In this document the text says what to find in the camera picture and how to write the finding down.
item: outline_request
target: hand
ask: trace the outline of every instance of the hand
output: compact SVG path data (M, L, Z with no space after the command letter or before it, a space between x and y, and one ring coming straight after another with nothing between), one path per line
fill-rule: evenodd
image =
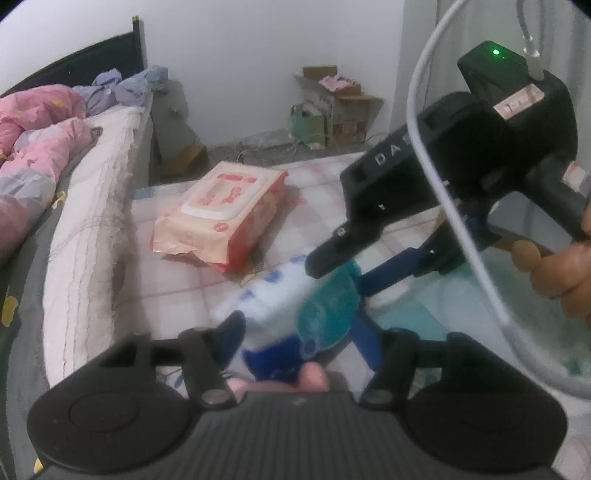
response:
M240 378L231 378L228 380L228 386L236 398L240 400L247 391L328 392L329 381L319 364L309 362L300 368L296 385L272 381L248 382Z
M591 235L591 205L581 227ZM591 241L570 245L565 250L542 258L529 240L517 240L511 256L518 270L531 273L534 290L545 296L560 296L564 315L584 317L591 328Z

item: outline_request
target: black handle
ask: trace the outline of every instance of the black handle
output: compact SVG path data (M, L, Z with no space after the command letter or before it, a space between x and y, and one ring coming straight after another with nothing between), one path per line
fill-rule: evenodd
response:
M539 205L577 242L588 240L581 228L587 199L562 182L564 162L549 156L525 176L521 192Z

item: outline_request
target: blue and white package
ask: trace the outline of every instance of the blue and white package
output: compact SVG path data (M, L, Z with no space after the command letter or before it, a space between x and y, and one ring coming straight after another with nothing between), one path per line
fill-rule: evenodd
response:
M294 380L302 364L347 335L359 307L354 261L316 280L306 275L305 260L295 255L253 280L233 306L246 319L242 355L257 380Z

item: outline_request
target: pink blanket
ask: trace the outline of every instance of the pink blanket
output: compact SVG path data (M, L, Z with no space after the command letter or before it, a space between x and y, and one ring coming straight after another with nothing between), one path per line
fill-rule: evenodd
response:
M84 117L63 85L0 99L0 265L52 203L68 159L92 142Z

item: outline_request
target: ribbed black surface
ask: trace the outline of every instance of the ribbed black surface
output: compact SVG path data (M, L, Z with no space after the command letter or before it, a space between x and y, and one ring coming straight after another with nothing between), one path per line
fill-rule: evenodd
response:
M393 415L366 411L348 393L249 393L209 413L188 441L137 471L88 476L47 469L42 480L558 480L550 470L477 475L429 457Z

